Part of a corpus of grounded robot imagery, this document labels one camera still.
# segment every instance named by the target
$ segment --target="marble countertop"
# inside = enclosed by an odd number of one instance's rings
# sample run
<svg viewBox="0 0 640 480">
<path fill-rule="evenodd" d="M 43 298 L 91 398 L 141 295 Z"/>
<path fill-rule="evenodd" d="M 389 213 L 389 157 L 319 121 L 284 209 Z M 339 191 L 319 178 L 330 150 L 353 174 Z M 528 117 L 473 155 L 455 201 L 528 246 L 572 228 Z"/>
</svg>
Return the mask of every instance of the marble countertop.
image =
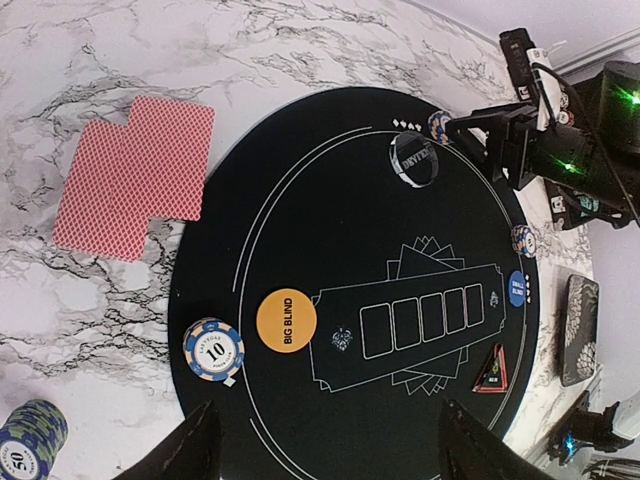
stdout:
<svg viewBox="0 0 640 480">
<path fill-rule="evenodd" d="M 80 132 L 133 98 L 216 109 L 210 170 L 256 122 L 314 91 L 393 88 L 452 113 L 514 100 L 496 45 L 391 0 L 0 1 L 0 418 L 42 397 L 70 436 L 52 479 L 109 479 L 183 416 L 166 309 L 183 225 L 153 220 L 141 262 L 60 251 L 53 224 Z M 554 371 L 559 266 L 591 275 L 586 232 L 553 232 L 540 182 L 534 372 L 507 442 L 521 454 L 574 401 Z"/>
</svg>

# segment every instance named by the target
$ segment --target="red triangle marker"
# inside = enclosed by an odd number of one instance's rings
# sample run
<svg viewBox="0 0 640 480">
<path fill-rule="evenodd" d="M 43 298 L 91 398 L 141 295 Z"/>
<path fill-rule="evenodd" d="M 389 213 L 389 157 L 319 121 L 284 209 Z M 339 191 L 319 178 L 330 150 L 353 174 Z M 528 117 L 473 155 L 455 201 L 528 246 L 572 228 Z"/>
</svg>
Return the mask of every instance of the red triangle marker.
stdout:
<svg viewBox="0 0 640 480">
<path fill-rule="evenodd" d="M 504 347 L 497 344 L 493 347 L 491 355 L 482 368 L 473 391 L 475 393 L 504 393 L 508 387 Z"/>
</svg>

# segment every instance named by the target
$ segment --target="poker table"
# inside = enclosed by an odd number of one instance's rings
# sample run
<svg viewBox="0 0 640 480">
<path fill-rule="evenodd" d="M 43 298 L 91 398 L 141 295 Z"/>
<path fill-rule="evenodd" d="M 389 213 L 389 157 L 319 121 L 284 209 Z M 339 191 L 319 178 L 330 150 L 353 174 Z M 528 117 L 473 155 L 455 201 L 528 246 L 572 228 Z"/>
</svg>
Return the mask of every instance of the poker table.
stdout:
<svg viewBox="0 0 640 480">
<path fill-rule="evenodd" d="M 511 425 L 538 334 L 536 262 L 511 236 L 527 221 L 438 119 L 391 90 L 314 94 L 259 123 L 209 178 L 175 262 L 169 351 L 185 414 L 207 400 L 220 412 L 225 480 L 436 478 L 445 398 L 500 437 Z M 258 332 L 274 292 L 315 310 L 292 353 Z M 203 317 L 242 339 L 235 383 L 185 360 Z M 505 388 L 474 391 L 497 346 Z"/>
</svg>

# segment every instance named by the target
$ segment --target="red playing card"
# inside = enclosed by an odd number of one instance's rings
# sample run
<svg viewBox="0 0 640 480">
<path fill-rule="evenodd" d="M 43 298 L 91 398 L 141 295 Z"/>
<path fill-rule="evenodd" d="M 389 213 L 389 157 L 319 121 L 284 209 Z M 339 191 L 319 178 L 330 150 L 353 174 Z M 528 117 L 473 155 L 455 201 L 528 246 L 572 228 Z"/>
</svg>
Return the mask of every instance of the red playing card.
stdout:
<svg viewBox="0 0 640 480">
<path fill-rule="evenodd" d="M 57 246 L 127 261 L 139 260 L 149 219 L 110 204 L 126 127 L 91 121 L 82 132 L 53 232 Z"/>
<path fill-rule="evenodd" d="M 122 141 L 115 209 L 198 220 L 214 116 L 200 105 L 137 97 Z"/>
</svg>

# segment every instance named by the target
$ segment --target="electronic device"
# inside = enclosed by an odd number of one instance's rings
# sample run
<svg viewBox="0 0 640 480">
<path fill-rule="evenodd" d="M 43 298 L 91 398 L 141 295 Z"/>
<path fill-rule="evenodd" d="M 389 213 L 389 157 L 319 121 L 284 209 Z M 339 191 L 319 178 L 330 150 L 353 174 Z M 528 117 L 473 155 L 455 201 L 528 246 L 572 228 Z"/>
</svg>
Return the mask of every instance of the electronic device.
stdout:
<svg viewBox="0 0 640 480">
<path fill-rule="evenodd" d="M 524 100 L 452 119 L 446 125 L 447 135 L 492 181 L 507 177 L 512 188 L 521 190 L 541 176 L 557 184 L 568 201 L 571 195 L 565 189 L 588 195 L 615 212 L 583 209 L 585 215 L 615 228 L 631 220 L 640 226 L 640 66 L 607 62 L 599 79 L 599 101 L 587 109 L 576 88 L 549 67 L 544 51 L 532 47 L 520 30 L 503 33 L 501 45 L 509 53 L 509 73 Z M 526 51 L 529 72 L 522 58 L 526 46 L 531 47 Z M 534 88 L 538 95 L 531 94 Z M 572 111 L 558 110 L 558 92 L 560 104 L 570 99 Z M 473 146 L 467 135 L 472 128 L 486 133 L 486 151 Z"/>
</svg>

